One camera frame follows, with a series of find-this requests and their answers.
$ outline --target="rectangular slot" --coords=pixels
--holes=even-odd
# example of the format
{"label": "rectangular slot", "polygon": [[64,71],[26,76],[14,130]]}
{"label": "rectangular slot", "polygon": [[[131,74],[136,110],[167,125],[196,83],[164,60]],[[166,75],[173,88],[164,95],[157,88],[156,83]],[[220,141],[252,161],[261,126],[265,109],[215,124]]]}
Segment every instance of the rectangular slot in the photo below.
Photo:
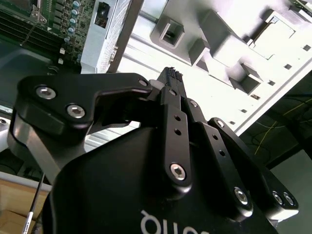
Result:
{"label": "rectangular slot", "polygon": [[290,70],[293,66],[291,66],[290,64],[286,64],[284,67],[285,67],[287,70]]}
{"label": "rectangular slot", "polygon": [[254,98],[254,99],[256,99],[256,100],[259,100],[259,99],[260,99],[260,97],[257,96],[257,95],[255,95],[255,94],[251,95],[251,97]]}
{"label": "rectangular slot", "polygon": [[174,45],[177,41],[177,35],[179,34],[179,28],[177,24],[170,24],[165,36],[163,38],[164,41]]}
{"label": "rectangular slot", "polygon": [[309,45],[305,45],[305,46],[303,47],[303,49],[304,49],[305,51],[309,51],[309,50],[311,49],[311,47],[310,47]]}
{"label": "rectangular slot", "polygon": [[108,13],[110,10],[110,6],[104,2],[100,2],[98,4],[98,9],[97,9],[97,16],[95,20],[95,24],[102,27],[106,28],[107,22],[108,22]]}
{"label": "rectangular slot", "polygon": [[175,49],[184,36],[184,27],[169,17],[164,17],[162,21],[163,23],[160,22],[159,27],[164,27],[161,29],[159,40],[170,48]]}
{"label": "rectangular slot", "polygon": [[269,85],[271,85],[271,86],[273,86],[273,85],[275,85],[275,82],[274,82],[274,81],[269,80],[268,84],[269,84]]}

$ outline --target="ventilation hole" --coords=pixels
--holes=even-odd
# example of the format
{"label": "ventilation hole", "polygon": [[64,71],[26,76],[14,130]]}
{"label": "ventilation hole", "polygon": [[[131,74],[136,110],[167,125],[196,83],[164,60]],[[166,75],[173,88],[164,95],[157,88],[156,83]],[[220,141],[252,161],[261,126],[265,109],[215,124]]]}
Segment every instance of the ventilation hole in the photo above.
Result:
{"label": "ventilation hole", "polygon": [[182,135],[179,129],[175,129],[175,134],[177,134],[178,136]]}
{"label": "ventilation hole", "polygon": [[305,45],[305,46],[303,47],[303,49],[304,49],[305,51],[309,51],[309,50],[311,49],[311,47],[310,47],[309,45]]}
{"label": "ventilation hole", "polygon": [[256,99],[256,100],[259,100],[259,99],[260,99],[260,97],[257,96],[257,95],[255,95],[255,94],[251,95],[251,97],[254,98],[254,99]]}
{"label": "ventilation hole", "polygon": [[285,67],[287,70],[290,70],[293,66],[291,66],[291,65],[289,65],[289,64],[286,64],[284,67]]}
{"label": "ventilation hole", "polygon": [[273,86],[273,85],[275,85],[275,82],[269,80],[268,84],[271,85],[271,86]]}
{"label": "ventilation hole", "polygon": [[225,157],[225,153],[222,150],[219,150],[219,154]]}
{"label": "ventilation hole", "polygon": [[181,121],[181,119],[180,119],[179,116],[175,116],[175,119],[176,119],[177,121]]}

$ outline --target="electronic component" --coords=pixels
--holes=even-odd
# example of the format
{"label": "electronic component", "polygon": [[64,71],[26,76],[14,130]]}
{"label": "electronic component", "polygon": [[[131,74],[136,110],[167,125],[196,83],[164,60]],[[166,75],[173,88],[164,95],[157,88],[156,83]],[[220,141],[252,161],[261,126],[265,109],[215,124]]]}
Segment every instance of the electronic component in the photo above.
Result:
{"label": "electronic component", "polygon": [[62,12],[61,11],[55,11],[54,15],[59,17],[59,18],[62,18]]}
{"label": "electronic component", "polygon": [[95,24],[106,28],[107,20],[108,20],[108,13],[109,13],[110,6],[104,2],[100,2],[97,9],[97,17]]}
{"label": "electronic component", "polygon": [[68,32],[69,33],[74,33],[76,31],[76,28],[75,27],[69,27],[68,28]]}
{"label": "electronic component", "polygon": [[64,64],[64,60],[63,60],[62,58],[59,58],[59,59],[58,59],[58,63],[61,64],[61,65],[63,65],[63,64]]}
{"label": "electronic component", "polygon": [[58,29],[58,30],[59,30],[59,29],[60,29],[60,26],[59,26],[58,24],[54,23],[54,24],[53,24],[53,28],[55,28],[55,29]]}
{"label": "electronic component", "polygon": [[76,18],[71,18],[69,21],[70,21],[71,24],[76,24],[77,23],[77,19]]}
{"label": "electronic component", "polygon": [[63,47],[60,48],[59,53],[65,55],[65,49]]}
{"label": "electronic component", "polygon": [[78,1],[78,0],[73,1],[73,6],[74,7],[80,7],[81,6],[80,1]]}
{"label": "electronic component", "polygon": [[85,23],[84,22],[80,22],[80,27],[81,28],[85,28],[86,27]]}
{"label": "electronic component", "polygon": [[60,24],[61,20],[58,17],[54,17],[54,22]]}
{"label": "electronic component", "polygon": [[58,11],[62,11],[63,10],[63,6],[61,4],[56,4],[55,5],[55,8],[58,10]]}
{"label": "electronic component", "polygon": [[72,15],[74,15],[74,16],[79,15],[79,10],[73,9],[73,10],[72,10]]}
{"label": "electronic component", "polygon": [[70,41],[70,37],[65,37],[64,42],[68,43]]}

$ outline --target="screw hole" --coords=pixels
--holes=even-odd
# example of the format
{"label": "screw hole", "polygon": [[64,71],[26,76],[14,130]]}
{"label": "screw hole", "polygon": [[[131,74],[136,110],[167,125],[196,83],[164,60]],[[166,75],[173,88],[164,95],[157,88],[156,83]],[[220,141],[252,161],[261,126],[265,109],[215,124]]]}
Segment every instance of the screw hole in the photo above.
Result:
{"label": "screw hole", "polygon": [[142,80],[142,79],[139,79],[138,82],[143,85],[143,86],[147,86],[148,84],[146,83],[146,81]]}
{"label": "screw hole", "polygon": [[225,153],[222,150],[219,150],[219,154],[225,157]]}
{"label": "screw hole", "polygon": [[179,116],[175,116],[175,119],[176,119],[177,121],[181,121],[181,119],[180,119]]}
{"label": "screw hole", "polygon": [[175,134],[177,134],[178,136],[182,135],[179,129],[175,129]]}

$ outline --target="white metal panel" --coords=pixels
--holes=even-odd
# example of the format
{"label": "white metal panel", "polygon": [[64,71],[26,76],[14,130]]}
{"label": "white metal panel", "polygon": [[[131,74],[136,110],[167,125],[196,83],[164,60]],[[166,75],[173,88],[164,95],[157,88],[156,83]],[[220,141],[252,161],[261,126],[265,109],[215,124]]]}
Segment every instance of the white metal panel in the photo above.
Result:
{"label": "white metal panel", "polygon": [[[274,69],[266,67],[259,73],[265,74],[264,77],[274,81],[275,85],[263,84],[257,88],[256,94],[261,99],[256,100],[208,76],[201,69],[189,66],[174,54],[153,44],[150,34],[154,26],[155,23],[144,17],[138,18],[118,70],[136,72],[147,79],[156,79],[165,66],[175,67],[183,74],[188,97],[198,102],[205,118],[219,117],[228,124],[230,121],[234,122],[234,125],[229,124],[229,126],[238,135],[250,127],[312,69],[310,52],[301,57],[295,69],[270,73]],[[242,109],[247,110],[247,113],[241,112]]]}

